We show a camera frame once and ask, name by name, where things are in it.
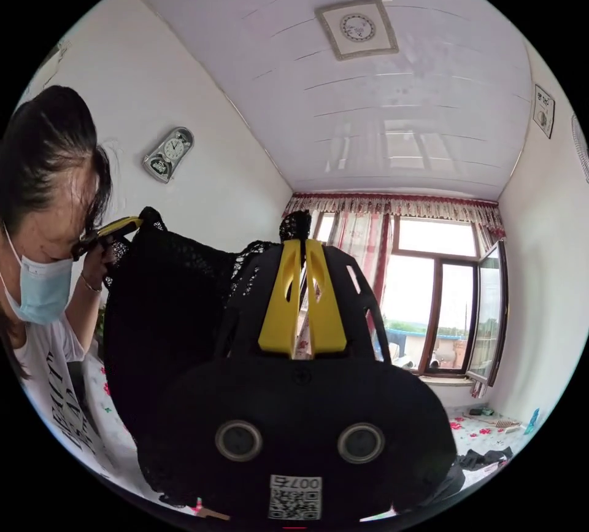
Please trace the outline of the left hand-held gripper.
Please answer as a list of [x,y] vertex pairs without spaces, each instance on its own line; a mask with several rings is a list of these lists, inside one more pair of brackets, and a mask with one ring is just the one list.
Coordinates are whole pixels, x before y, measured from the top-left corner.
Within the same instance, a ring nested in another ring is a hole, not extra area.
[[72,260],[78,261],[97,245],[103,249],[108,248],[112,241],[117,239],[117,236],[126,236],[137,231],[142,222],[143,219],[140,217],[124,217],[92,231],[81,238],[72,248]]

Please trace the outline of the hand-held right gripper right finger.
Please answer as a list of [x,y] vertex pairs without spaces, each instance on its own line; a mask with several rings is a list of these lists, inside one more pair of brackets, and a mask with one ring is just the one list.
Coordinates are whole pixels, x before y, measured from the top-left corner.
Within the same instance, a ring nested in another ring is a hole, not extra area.
[[341,353],[347,346],[323,244],[306,240],[310,353]]

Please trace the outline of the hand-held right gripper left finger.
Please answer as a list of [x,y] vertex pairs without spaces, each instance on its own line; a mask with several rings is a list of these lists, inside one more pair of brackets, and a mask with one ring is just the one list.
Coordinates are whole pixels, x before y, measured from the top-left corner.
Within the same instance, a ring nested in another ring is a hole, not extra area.
[[282,244],[279,265],[258,338],[265,353],[295,353],[301,289],[301,242]]

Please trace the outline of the person's left hand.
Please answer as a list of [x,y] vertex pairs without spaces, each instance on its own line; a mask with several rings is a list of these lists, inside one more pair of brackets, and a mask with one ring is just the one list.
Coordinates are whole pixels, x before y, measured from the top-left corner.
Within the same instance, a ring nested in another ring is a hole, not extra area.
[[95,243],[85,255],[80,275],[86,287],[95,292],[101,291],[109,266],[114,261],[115,255],[111,237]]

